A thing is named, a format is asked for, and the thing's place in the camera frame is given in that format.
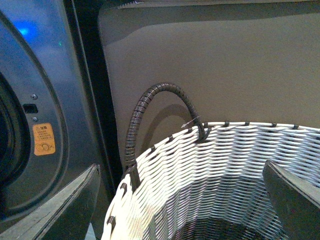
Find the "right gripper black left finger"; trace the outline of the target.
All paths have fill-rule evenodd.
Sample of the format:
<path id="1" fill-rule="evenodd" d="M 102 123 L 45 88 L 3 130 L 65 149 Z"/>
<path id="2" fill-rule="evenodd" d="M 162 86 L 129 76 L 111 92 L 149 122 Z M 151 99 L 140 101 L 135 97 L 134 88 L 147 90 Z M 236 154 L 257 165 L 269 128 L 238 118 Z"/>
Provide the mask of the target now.
<path id="1" fill-rule="evenodd" d="M 95 212 L 100 166 L 91 165 L 43 205 L 0 234 L 2 240 L 84 240 Z"/>

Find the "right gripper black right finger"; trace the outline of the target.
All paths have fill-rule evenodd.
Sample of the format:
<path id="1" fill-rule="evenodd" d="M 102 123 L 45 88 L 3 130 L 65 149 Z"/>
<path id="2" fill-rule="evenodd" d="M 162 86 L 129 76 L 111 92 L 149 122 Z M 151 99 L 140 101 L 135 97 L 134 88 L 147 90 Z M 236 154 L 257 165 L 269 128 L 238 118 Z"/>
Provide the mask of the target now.
<path id="1" fill-rule="evenodd" d="M 320 189 L 268 160 L 262 171 L 270 202 L 290 240 L 320 238 Z"/>

